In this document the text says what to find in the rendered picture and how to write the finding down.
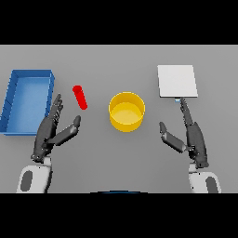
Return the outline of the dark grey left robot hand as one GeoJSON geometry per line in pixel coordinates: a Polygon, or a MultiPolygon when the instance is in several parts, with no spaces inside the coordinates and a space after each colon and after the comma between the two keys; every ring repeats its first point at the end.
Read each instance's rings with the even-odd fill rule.
{"type": "Polygon", "coordinates": [[[57,132],[60,113],[63,109],[61,94],[58,94],[40,126],[34,141],[31,159],[36,163],[43,163],[44,158],[51,154],[54,146],[60,146],[75,137],[81,124],[81,116],[77,115],[73,122],[60,132],[57,132]]]}

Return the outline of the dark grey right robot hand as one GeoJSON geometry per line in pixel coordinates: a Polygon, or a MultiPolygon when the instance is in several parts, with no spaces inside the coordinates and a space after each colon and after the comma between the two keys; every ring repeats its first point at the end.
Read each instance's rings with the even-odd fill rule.
{"type": "Polygon", "coordinates": [[[192,120],[191,112],[184,98],[180,99],[180,109],[186,128],[187,142],[169,133],[163,122],[159,123],[161,139],[164,144],[179,153],[187,152],[197,168],[209,167],[205,139],[201,128],[192,120]]]}

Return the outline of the red beaker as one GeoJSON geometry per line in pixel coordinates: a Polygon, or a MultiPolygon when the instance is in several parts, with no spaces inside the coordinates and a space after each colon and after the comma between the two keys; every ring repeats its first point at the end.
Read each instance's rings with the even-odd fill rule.
{"type": "Polygon", "coordinates": [[[73,93],[76,97],[76,100],[78,102],[79,107],[82,110],[87,109],[87,103],[86,103],[86,97],[83,91],[83,88],[81,86],[74,86],[73,87],[73,93]]]}

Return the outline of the pale square measuring scale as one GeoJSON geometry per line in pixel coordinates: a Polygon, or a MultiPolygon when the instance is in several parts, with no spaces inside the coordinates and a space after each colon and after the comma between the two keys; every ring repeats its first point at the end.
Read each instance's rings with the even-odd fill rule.
{"type": "Polygon", "coordinates": [[[192,65],[158,65],[158,87],[161,98],[197,98],[198,91],[192,65]]]}

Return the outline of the yellow bowl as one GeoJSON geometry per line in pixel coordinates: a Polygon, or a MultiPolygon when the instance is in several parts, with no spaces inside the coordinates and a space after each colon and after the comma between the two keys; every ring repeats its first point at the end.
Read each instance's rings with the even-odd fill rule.
{"type": "Polygon", "coordinates": [[[124,91],[112,97],[108,112],[112,126],[129,133],[140,127],[145,114],[145,103],[136,93],[124,91]]]}

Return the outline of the blue tray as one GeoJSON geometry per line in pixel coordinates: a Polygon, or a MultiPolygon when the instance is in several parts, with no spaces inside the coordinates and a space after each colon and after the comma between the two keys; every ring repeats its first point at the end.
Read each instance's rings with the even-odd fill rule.
{"type": "Polygon", "coordinates": [[[55,77],[48,70],[12,70],[0,114],[0,134],[35,136],[48,116],[55,77]]]}

